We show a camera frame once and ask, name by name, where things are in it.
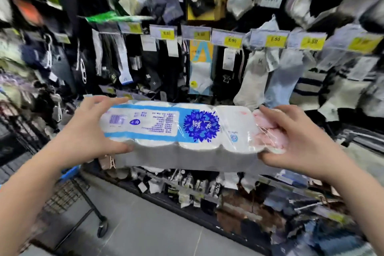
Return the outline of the light blue ankle sock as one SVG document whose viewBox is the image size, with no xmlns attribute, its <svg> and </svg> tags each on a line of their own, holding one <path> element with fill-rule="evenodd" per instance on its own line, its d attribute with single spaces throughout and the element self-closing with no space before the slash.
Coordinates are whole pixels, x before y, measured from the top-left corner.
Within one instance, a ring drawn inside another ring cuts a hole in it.
<svg viewBox="0 0 384 256">
<path fill-rule="evenodd" d="M 273 71 L 265 93 L 264 105 L 274 108 L 289 105 L 293 90 L 304 73 L 303 52 L 300 50 L 283 49 L 280 63 Z"/>
</svg>

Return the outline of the green plastic packet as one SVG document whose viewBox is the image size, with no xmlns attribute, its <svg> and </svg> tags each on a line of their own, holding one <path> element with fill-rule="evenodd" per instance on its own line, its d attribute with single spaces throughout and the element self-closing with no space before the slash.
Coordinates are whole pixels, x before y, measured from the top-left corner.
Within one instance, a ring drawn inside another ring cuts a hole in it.
<svg viewBox="0 0 384 256">
<path fill-rule="evenodd" d="M 102 14 L 85 17 L 85 19 L 89 23 L 97 24 L 106 22 L 143 22 L 155 20 L 155 18 L 151 16 L 119 16 L 115 11 L 108 11 Z"/>
</svg>

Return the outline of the shelf of packaged socks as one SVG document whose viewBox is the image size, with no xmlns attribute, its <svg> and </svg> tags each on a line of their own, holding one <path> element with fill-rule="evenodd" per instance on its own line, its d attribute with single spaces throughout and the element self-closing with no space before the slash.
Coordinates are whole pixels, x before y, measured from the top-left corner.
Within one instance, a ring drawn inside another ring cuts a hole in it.
<svg viewBox="0 0 384 256">
<path fill-rule="evenodd" d="M 118 186 L 268 256 L 377 256 L 344 200 L 321 181 L 286 170 L 267 176 L 97 161 Z"/>
</svg>

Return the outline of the white toilet paper roll pack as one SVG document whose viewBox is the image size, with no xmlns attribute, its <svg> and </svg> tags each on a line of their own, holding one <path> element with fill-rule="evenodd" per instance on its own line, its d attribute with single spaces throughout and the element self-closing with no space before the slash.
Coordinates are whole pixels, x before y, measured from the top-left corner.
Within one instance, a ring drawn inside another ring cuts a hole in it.
<svg viewBox="0 0 384 256">
<path fill-rule="evenodd" d="M 107 138 L 135 145 L 116 157 L 119 168 L 266 174 L 257 154 L 282 154 L 288 146 L 276 123 L 242 106 L 130 101 L 111 107 L 100 127 Z"/>
</svg>

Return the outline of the grey ankle sock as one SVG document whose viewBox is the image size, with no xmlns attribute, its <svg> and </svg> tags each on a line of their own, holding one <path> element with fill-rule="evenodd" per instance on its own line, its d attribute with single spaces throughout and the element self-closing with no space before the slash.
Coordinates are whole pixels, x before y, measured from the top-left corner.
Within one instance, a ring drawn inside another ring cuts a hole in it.
<svg viewBox="0 0 384 256">
<path fill-rule="evenodd" d="M 263 50 L 250 53 L 239 92 L 233 99 L 236 106 L 257 109 L 264 103 L 268 79 L 267 61 Z"/>
</svg>

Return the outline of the row of yellow price tags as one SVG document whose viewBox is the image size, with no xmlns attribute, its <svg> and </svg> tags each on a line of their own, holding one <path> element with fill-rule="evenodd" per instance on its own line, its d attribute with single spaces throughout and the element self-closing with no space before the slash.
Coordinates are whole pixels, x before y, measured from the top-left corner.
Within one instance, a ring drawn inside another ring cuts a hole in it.
<svg viewBox="0 0 384 256">
<path fill-rule="evenodd" d="M 165 40 L 170 56 L 178 56 L 178 46 L 176 44 L 179 39 L 176 36 L 177 29 L 175 27 L 150 25 L 150 34 L 144 34 L 139 22 L 118 22 L 118 26 L 123 34 L 140 35 L 145 51 L 156 51 L 156 41 Z M 211 27 L 182 25 L 181 30 L 183 40 L 210 42 L 213 45 L 236 50 L 241 49 L 246 44 L 247 39 L 244 33 L 213 29 Z M 368 33 L 353 24 L 351 27 L 335 32 L 330 38 L 324 32 L 252 29 L 248 44 L 254 48 L 287 48 L 309 51 L 321 51 L 326 46 L 361 54 L 370 54 L 375 51 L 382 40 L 384 40 L 383 34 Z"/>
</svg>

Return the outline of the person's left forearm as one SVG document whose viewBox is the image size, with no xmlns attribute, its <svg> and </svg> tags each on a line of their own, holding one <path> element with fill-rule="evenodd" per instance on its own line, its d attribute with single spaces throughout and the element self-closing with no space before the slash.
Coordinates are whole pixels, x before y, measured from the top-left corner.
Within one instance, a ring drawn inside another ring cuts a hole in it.
<svg viewBox="0 0 384 256">
<path fill-rule="evenodd" d="M 58 154 L 46 146 L 0 188 L 0 256 L 17 256 L 61 176 Z"/>
</svg>

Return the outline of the blue white packaged socks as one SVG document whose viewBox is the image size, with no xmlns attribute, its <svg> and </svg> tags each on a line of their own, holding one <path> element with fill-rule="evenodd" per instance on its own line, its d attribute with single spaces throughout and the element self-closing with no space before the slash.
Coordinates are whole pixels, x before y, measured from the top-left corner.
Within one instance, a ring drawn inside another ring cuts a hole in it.
<svg viewBox="0 0 384 256">
<path fill-rule="evenodd" d="M 207 41 L 190 40 L 189 93 L 211 96 L 214 45 Z"/>
</svg>

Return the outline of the person's left hand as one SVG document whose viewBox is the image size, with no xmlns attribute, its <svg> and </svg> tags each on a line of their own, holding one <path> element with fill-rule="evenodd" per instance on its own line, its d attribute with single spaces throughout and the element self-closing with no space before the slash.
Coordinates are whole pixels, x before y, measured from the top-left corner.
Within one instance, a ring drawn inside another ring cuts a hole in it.
<svg viewBox="0 0 384 256">
<path fill-rule="evenodd" d="M 57 170 L 103 157 L 100 143 L 107 137 L 100 127 L 100 119 L 113 106 L 127 102 L 127 98 L 103 95 L 85 97 L 63 130 L 41 150 L 41 156 Z"/>
</svg>

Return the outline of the white navy striped socks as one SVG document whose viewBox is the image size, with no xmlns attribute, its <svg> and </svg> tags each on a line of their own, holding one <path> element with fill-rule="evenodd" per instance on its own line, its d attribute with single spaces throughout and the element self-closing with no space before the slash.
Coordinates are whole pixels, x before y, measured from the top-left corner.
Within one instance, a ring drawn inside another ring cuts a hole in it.
<svg viewBox="0 0 384 256">
<path fill-rule="evenodd" d="M 318 110 L 319 96 L 327 74 L 327 71 L 317 68 L 306 70 L 291 94 L 290 104 L 297 105 L 304 111 Z"/>
</svg>

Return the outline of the person's right hand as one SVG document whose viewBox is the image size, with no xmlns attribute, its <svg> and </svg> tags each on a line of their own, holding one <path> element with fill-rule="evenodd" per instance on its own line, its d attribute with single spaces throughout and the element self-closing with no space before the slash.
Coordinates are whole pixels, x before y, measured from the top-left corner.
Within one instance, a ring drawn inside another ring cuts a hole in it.
<svg viewBox="0 0 384 256">
<path fill-rule="evenodd" d="M 333 164 L 339 158 L 349 158 L 341 146 L 313 123 L 299 107 L 260 106 L 260 111 L 286 133 L 288 145 L 284 154 L 289 167 L 285 169 L 329 183 L 327 179 Z"/>
</svg>

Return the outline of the person's right forearm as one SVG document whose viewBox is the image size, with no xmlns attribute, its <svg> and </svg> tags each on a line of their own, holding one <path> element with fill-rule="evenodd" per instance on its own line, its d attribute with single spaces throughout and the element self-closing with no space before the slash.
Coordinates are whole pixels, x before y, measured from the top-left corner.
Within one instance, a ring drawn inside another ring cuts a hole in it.
<svg viewBox="0 0 384 256">
<path fill-rule="evenodd" d="M 330 168 L 327 180 L 377 253 L 384 253 L 384 187 L 349 158 L 339 158 Z"/>
</svg>

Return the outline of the cream black striped socks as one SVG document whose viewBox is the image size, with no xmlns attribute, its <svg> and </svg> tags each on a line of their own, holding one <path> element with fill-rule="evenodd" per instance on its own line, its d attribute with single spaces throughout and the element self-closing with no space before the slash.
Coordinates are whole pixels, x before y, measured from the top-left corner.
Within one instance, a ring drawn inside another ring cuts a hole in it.
<svg viewBox="0 0 384 256">
<path fill-rule="evenodd" d="M 324 104 L 318 109 L 326 122 L 340 120 L 340 108 L 356 109 L 364 92 L 377 78 L 377 55 L 347 53 L 335 66 Z"/>
</svg>

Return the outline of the rack of dark hanging socks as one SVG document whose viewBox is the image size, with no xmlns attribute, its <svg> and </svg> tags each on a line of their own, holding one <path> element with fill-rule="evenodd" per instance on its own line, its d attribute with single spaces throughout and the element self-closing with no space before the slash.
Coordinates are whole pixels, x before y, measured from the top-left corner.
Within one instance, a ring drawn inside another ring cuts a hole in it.
<svg viewBox="0 0 384 256">
<path fill-rule="evenodd" d="M 73 33 L 80 37 L 85 17 L 115 11 L 119 16 L 129 16 L 119 5 L 118 0 L 59 0 L 63 9 L 67 12 L 71 22 Z M 140 0 L 141 10 L 136 16 L 151 16 L 154 21 L 140 22 L 144 34 L 150 33 L 150 25 L 174 26 L 179 32 L 181 23 L 185 21 L 186 6 L 179 0 Z M 92 29 L 99 28 L 97 23 L 89 23 Z M 102 23 L 103 29 L 113 29 L 118 22 Z M 178 82 L 181 79 L 181 46 L 178 46 L 179 58 L 168 54 L 165 40 L 157 40 L 156 51 L 145 51 L 142 46 L 141 36 L 138 34 L 119 34 L 113 32 L 101 33 L 103 44 L 103 55 L 107 56 L 109 62 L 112 56 L 107 52 L 118 42 L 124 41 L 126 55 L 129 58 L 129 73 L 132 82 L 128 85 L 132 88 L 146 87 L 151 92 L 164 92 L 167 99 L 174 101 L 179 95 Z"/>
</svg>

